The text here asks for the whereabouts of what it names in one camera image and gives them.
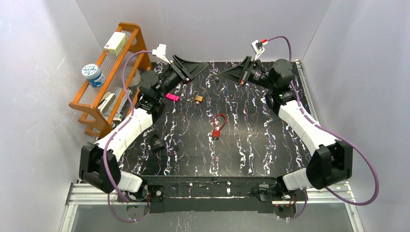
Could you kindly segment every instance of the wooden rack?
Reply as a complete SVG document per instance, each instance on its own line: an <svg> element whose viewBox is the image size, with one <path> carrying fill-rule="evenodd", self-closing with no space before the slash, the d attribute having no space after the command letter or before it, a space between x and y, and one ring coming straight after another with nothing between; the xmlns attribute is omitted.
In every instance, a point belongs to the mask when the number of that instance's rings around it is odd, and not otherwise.
<svg viewBox="0 0 410 232"><path fill-rule="evenodd" d="M144 38L141 33L141 28L137 24L120 23L116 30L124 32L127 35L127 43L124 45L121 53L118 56L106 54L102 52L96 64L100 67L105 75L106 81L101 87L91 87L87 81L81 86L77 95L69 106L75 110L83 112L78 119L79 123L88 125L85 133L90 136L102 138L112 131L111 123L121 103L125 101L125 93L122 88L122 69L126 60L138 51L146 50ZM147 53L142 53L135 58L132 58L126 67L125 84L128 87L137 69L150 70L152 68L151 61ZM106 92L115 93L116 99L111 104L108 111L104 114L97 109L104 94Z"/></svg>

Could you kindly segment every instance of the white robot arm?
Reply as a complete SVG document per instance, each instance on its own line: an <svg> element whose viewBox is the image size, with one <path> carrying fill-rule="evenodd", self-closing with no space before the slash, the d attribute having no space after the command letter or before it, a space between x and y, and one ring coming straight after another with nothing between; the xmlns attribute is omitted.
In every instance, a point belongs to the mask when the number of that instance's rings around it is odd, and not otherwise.
<svg viewBox="0 0 410 232"><path fill-rule="evenodd" d="M218 77L240 86L249 81L266 88L268 107L291 126L312 156L307 168L278 177L273 188L273 195L276 196L283 196L296 189L322 189L351 177L352 147L315 127L319 123L305 109L300 110L302 106L299 107L295 93L290 88L294 79L292 69L289 61L278 59L267 72L260 60L254 61L247 56L239 65L218 74Z"/></svg>
<svg viewBox="0 0 410 232"><path fill-rule="evenodd" d="M192 81L208 65L206 62L187 61L177 56L173 56L173 60L168 60L163 56L164 50L165 48L156 54L160 55L166 63L162 73L157 74L154 70L148 70L142 74L139 101L133 113L107 136L95 144L85 144L81 150L80 179L105 193L114 190L111 177L109 177L111 175L119 190L136 193L135 196L144 198L147 193L146 188L141 188L146 185L144 179L138 175L121 171L118 167L118 160L128 146L161 116L165 108L162 99L166 94L179 83L187 84ZM107 156L109 170L106 170L103 164L104 152Z"/></svg>

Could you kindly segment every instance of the white enclosure panel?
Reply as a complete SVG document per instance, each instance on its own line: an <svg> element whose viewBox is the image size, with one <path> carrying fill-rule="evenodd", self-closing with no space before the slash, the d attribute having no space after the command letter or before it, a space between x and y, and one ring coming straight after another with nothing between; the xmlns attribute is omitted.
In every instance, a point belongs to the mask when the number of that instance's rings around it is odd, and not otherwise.
<svg viewBox="0 0 410 232"><path fill-rule="evenodd" d="M410 2L334 1L302 60L321 124L351 139L376 167L380 194L358 207L366 231L409 231ZM357 201L373 193L353 159Z"/></svg>
<svg viewBox="0 0 410 232"><path fill-rule="evenodd" d="M77 0L103 47L120 21L139 24L148 49L197 61L242 61L250 43L286 35L301 58L330 0ZM287 58L283 39L266 45L261 60Z"/></svg>
<svg viewBox="0 0 410 232"><path fill-rule="evenodd" d="M69 108L102 52L74 0L0 1L4 232L58 231L87 137Z"/></svg>

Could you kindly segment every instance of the marble pattern tabletop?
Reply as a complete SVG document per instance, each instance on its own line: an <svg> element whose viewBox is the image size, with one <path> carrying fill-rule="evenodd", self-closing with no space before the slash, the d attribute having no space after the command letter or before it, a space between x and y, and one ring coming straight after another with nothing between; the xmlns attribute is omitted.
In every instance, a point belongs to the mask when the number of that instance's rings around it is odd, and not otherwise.
<svg viewBox="0 0 410 232"><path fill-rule="evenodd" d="M120 168L140 175L178 176L279 176L306 167L307 147L265 104L266 90L247 83L220 80L216 75L238 62L210 62L194 81L180 84L171 93L178 102L165 99L166 108L158 121L140 135L122 156ZM272 62L264 62L268 70ZM160 72L162 65L154 64ZM294 66L296 86L308 110L299 74ZM195 105L196 91L204 100ZM213 117L225 114L227 122L219 140L212 140ZM219 117L217 125L222 123ZM152 152L150 137L157 133L166 148ZM179 150L174 150L174 142Z"/></svg>

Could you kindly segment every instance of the white box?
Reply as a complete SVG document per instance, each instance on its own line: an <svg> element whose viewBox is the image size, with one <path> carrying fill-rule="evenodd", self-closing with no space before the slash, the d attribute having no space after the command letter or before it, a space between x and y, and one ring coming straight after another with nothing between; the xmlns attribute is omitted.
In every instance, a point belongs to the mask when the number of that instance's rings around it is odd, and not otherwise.
<svg viewBox="0 0 410 232"><path fill-rule="evenodd" d="M123 32L114 32L110 40L104 46L104 51L107 54L117 56L127 41L127 35Z"/></svg>

